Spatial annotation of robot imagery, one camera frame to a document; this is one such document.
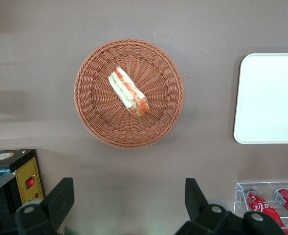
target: yellow label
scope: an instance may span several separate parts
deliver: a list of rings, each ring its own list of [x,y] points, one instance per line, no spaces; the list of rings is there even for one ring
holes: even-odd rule
[[[44,198],[35,158],[17,169],[16,173],[22,204]]]

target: red switch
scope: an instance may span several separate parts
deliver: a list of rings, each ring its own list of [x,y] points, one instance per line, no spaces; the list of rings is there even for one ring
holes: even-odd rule
[[[33,179],[33,177],[31,177],[26,181],[26,188],[29,189],[33,185],[34,185],[34,179]]]

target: black machine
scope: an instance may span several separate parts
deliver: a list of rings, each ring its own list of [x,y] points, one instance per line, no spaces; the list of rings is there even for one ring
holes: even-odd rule
[[[35,149],[0,151],[0,217],[15,213],[29,201],[43,198]]]
[[[39,205],[24,206],[0,219],[0,235],[57,235],[73,203],[73,179],[63,178]]]

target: clear acrylic can holder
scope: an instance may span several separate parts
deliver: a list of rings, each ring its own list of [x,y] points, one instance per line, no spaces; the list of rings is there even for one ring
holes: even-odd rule
[[[288,211],[273,199],[273,192],[276,189],[288,189],[288,181],[237,183],[233,213],[239,217],[243,217],[247,211],[251,211],[244,198],[243,188],[246,186],[252,186],[273,208],[275,208],[280,215],[282,222],[285,225],[288,224]]]

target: black robotic claw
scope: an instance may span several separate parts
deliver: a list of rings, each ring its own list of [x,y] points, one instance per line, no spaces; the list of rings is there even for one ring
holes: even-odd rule
[[[244,218],[208,204],[195,179],[186,179],[185,205],[190,217],[176,235],[284,235],[267,214],[247,212]]]
[[[57,235],[57,229],[74,204],[72,178],[63,178],[39,204],[22,207],[0,219],[0,235]]]

